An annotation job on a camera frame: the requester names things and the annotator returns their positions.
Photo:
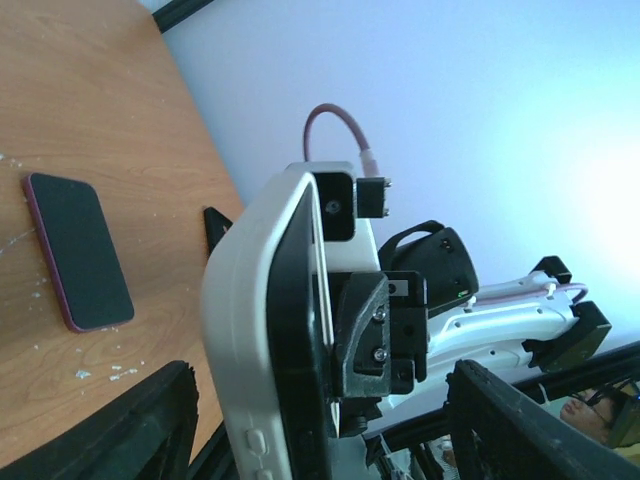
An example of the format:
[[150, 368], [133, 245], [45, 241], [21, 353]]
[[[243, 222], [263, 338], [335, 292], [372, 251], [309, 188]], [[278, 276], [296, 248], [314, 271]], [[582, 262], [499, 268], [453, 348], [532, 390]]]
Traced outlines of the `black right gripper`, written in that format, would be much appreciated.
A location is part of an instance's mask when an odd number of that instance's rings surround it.
[[420, 273], [351, 274], [333, 318], [334, 395], [353, 399], [411, 393], [427, 377], [427, 321], [426, 281]]

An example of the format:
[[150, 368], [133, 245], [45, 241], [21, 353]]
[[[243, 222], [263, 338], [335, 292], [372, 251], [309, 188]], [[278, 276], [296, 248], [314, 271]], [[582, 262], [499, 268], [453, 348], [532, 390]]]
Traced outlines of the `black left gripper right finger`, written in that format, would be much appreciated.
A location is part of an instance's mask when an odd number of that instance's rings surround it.
[[447, 376], [446, 411], [462, 479], [637, 479], [639, 467], [598, 444], [475, 361]]

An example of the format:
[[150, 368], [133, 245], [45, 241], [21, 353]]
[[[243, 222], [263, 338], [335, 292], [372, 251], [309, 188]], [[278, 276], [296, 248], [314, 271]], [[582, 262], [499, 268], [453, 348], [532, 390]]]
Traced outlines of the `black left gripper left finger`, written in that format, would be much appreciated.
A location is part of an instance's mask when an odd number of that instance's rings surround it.
[[198, 422], [194, 369], [171, 361], [70, 430], [1, 469], [3, 479], [185, 479]]

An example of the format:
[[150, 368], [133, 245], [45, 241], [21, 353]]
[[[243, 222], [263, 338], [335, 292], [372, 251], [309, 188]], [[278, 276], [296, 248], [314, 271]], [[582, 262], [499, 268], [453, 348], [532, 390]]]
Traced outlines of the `white clear phone case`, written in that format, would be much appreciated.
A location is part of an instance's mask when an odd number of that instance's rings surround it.
[[238, 474], [243, 479], [294, 479], [271, 365], [266, 295], [271, 263], [292, 202], [309, 184], [314, 195], [311, 272], [317, 279], [316, 318], [327, 359], [324, 383], [329, 413], [332, 477], [348, 479], [364, 466], [361, 437], [366, 410], [375, 404], [334, 395], [333, 305], [316, 172], [347, 172], [345, 162], [295, 163], [274, 176], [233, 223], [209, 257], [201, 290], [209, 368]]

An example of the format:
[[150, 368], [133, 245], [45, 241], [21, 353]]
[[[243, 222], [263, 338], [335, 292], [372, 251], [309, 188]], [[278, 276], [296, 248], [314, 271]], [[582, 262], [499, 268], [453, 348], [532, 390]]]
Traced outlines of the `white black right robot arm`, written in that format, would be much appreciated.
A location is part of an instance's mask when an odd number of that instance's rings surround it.
[[457, 232], [436, 221], [377, 246], [359, 219], [325, 242], [341, 399], [391, 409], [441, 384], [460, 360], [561, 372], [589, 359], [611, 328], [556, 256], [481, 286]]

